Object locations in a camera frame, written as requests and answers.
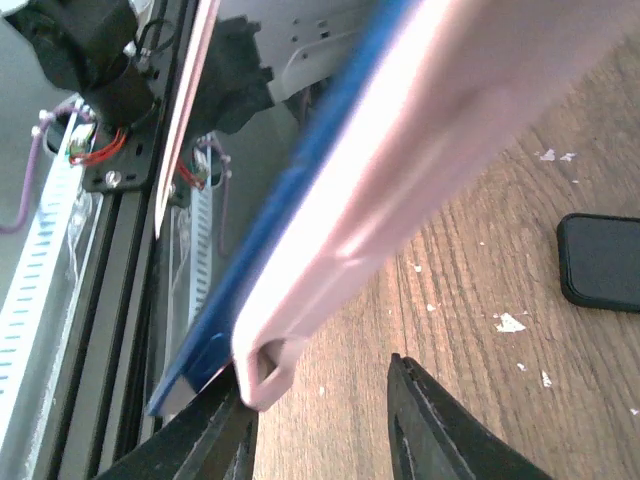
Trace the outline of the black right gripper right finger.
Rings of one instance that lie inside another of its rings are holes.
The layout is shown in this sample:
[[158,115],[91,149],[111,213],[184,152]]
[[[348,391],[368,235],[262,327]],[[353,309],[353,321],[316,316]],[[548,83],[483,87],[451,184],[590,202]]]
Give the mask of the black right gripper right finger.
[[395,479],[548,479],[411,357],[391,356],[388,437]]

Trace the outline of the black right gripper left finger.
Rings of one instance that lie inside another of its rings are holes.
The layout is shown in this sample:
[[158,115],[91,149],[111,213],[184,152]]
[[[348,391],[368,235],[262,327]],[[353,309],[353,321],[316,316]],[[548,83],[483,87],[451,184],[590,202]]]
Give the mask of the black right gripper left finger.
[[98,477],[251,479],[258,413],[246,407],[234,377],[218,377],[165,427]]

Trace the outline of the blue phone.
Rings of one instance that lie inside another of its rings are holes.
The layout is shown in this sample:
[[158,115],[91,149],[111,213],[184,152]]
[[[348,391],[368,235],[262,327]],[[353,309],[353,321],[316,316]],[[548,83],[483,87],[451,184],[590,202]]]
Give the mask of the blue phone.
[[150,416],[182,410],[231,360],[238,315],[277,242],[324,166],[332,145],[385,57],[413,1],[383,1],[375,9],[355,54],[323,95],[316,115],[233,254],[222,280],[207,297],[147,404]]

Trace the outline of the pink phone case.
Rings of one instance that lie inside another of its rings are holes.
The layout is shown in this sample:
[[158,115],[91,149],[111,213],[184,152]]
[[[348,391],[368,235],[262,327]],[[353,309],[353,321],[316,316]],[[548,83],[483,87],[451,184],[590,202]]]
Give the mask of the pink phone case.
[[258,289],[242,362],[291,369],[308,339],[462,183],[637,21],[635,1],[413,1]]

